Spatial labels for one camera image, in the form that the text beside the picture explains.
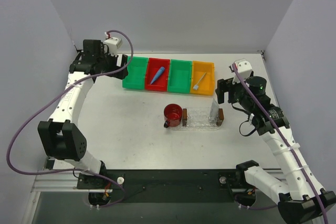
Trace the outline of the red mug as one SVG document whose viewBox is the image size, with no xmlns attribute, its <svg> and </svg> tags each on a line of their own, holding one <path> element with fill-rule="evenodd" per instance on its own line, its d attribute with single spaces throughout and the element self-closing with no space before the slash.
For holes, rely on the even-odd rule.
<svg viewBox="0 0 336 224">
<path fill-rule="evenodd" d="M 183 109 L 178 104 L 168 104 L 163 111 L 164 128 L 177 127 L 180 125 L 183 116 Z"/>
</svg>

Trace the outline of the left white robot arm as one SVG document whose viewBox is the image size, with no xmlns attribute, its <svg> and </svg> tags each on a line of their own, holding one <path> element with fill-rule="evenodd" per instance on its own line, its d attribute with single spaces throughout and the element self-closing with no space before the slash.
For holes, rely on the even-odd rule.
<svg viewBox="0 0 336 224">
<path fill-rule="evenodd" d="M 104 164 L 87 150 L 87 140 L 78 129 L 79 115 L 85 98 L 96 81 L 96 74 L 124 79 L 128 75 L 128 57 L 122 55 L 121 66 L 117 65 L 120 38 L 112 37 L 105 41 L 85 39 L 83 49 L 69 67 L 64 94 L 47 121 L 38 124 L 38 134 L 49 157 L 65 161 L 89 175 L 89 182 L 96 188 L 106 185 L 108 175 L 103 171 Z"/>
</svg>

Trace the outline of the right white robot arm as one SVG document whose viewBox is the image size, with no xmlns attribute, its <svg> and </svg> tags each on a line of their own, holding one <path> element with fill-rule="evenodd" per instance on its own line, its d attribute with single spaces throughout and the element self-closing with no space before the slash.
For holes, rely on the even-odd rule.
<svg viewBox="0 0 336 224">
<path fill-rule="evenodd" d="M 281 108 L 266 95 L 267 81 L 250 75 L 247 78 L 219 79 L 215 90 L 217 101 L 238 103 L 255 131 L 268 145 L 285 182 L 264 171 L 256 161 L 246 161 L 236 167 L 243 182 L 255 186 L 276 205 L 286 223 L 304 223 L 322 217 L 328 222 L 327 211 L 335 205 L 335 193 L 327 191 L 315 178 L 300 151 L 300 145 Z"/>
</svg>

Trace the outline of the blue toothbrush case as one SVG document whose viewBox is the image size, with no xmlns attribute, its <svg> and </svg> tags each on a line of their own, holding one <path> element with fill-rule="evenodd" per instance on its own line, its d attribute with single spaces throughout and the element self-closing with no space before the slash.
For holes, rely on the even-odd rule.
<svg viewBox="0 0 336 224">
<path fill-rule="evenodd" d="M 155 73 L 150 84 L 153 84 L 163 73 L 165 72 L 165 67 L 160 67 L 159 70 Z"/>
</svg>

